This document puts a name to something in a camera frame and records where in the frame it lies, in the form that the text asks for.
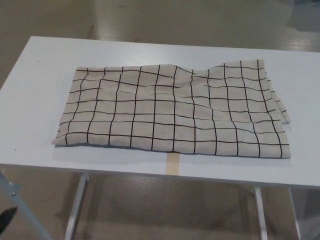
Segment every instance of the floor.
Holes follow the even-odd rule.
[[[317,0],[2,0],[0,86],[32,35],[320,52]],[[53,239],[63,239],[79,175],[3,168]],[[92,174],[75,240],[258,240],[250,186]],[[269,238],[298,239],[289,191],[262,188]],[[11,206],[0,197],[1,209]],[[18,212],[3,240],[34,240]]]

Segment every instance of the table top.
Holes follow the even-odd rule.
[[[227,182],[320,186],[320,53],[31,37],[0,91],[0,164],[165,175],[167,154],[55,147],[76,67],[174,64],[208,69],[264,59],[291,117],[291,159],[180,155],[179,175]]]

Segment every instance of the grid pattern fabric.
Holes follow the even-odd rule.
[[[289,122],[263,60],[79,67],[52,143],[289,158]]]

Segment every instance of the metal table leg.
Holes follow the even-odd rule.
[[[84,193],[85,193],[88,181],[89,181],[89,175],[87,173],[83,173],[80,177],[79,185],[76,190],[72,210],[70,213],[70,218],[69,218],[68,225],[67,225],[66,232],[65,232],[65,236],[64,236],[64,240],[71,240],[74,236],[81,203],[84,198]]]
[[[264,206],[263,206],[263,202],[262,202],[260,187],[254,187],[253,191],[254,191],[254,196],[255,196],[256,212],[258,214],[258,222],[259,222],[259,228],[260,228],[260,239],[261,240],[268,240]]]
[[[33,227],[37,230],[41,239],[51,240],[49,233],[42,226],[42,224],[37,220],[36,216],[33,212],[28,208],[28,206],[24,203],[23,199],[18,196],[17,191],[19,189],[18,185],[14,185],[9,182],[6,177],[0,173],[0,190],[7,195],[7,197],[14,202],[14,204],[18,207],[18,211],[21,211],[25,217],[31,222]]]

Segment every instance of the tape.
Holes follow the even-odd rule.
[[[170,152],[166,155],[166,170],[167,175],[179,175],[179,153]]]

